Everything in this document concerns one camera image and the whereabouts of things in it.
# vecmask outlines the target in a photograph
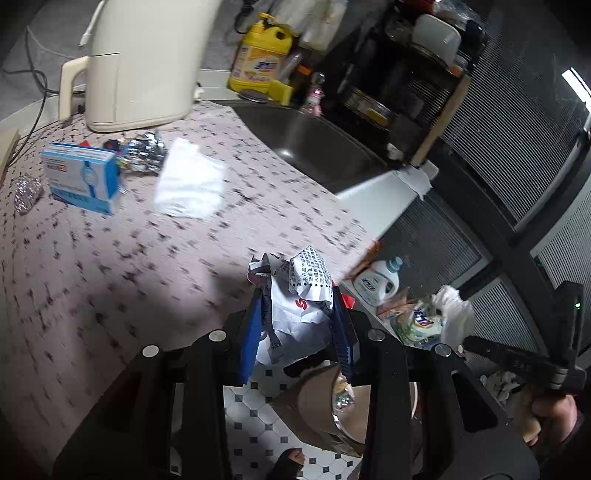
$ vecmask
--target speckled countertop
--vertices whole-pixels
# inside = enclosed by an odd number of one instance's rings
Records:
[[[248,304],[253,255],[313,245],[339,282],[373,240],[233,110],[204,103],[159,131],[167,146],[183,136],[226,163],[211,218],[154,213],[155,177],[130,179],[114,216],[53,200],[40,151],[116,136],[89,131],[83,116],[37,132],[0,190],[0,408],[46,469],[143,346],[189,345]],[[20,216],[11,180],[25,172],[43,178],[45,195]]]

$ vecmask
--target hand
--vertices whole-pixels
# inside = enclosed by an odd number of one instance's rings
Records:
[[[547,450],[545,453],[551,453],[573,431],[579,412],[572,395],[537,396],[536,393],[529,385],[521,391],[515,421],[529,446],[539,443]]]
[[[302,453],[301,448],[294,448],[290,453],[289,459],[295,463],[299,463],[301,466],[306,462],[306,457]]]

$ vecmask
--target yellow detergent bottle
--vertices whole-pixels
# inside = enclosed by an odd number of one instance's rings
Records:
[[[248,88],[266,93],[291,48],[293,38],[288,29],[265,28],[264,19],[273,17],[262,12],[259,17],[244,36],[232,67],[228,83],[235,92]]]

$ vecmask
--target fluorescent light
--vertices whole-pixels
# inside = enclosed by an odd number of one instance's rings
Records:
[[[591,112],[591,93],[588,91],[589,87],[587,87],[587,85],[582,80],[579,80],[571,70],[564,72],[562,74],[562,78],[567,81],[577,96],[585,104],[587,110]]]

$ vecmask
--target white plastic bottle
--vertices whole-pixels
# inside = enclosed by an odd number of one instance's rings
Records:
[[[353,286],[362,299],[377,307],[396,295],[400,286],[398,270],[402,265],[400,257],[378,260],[355,277]]]

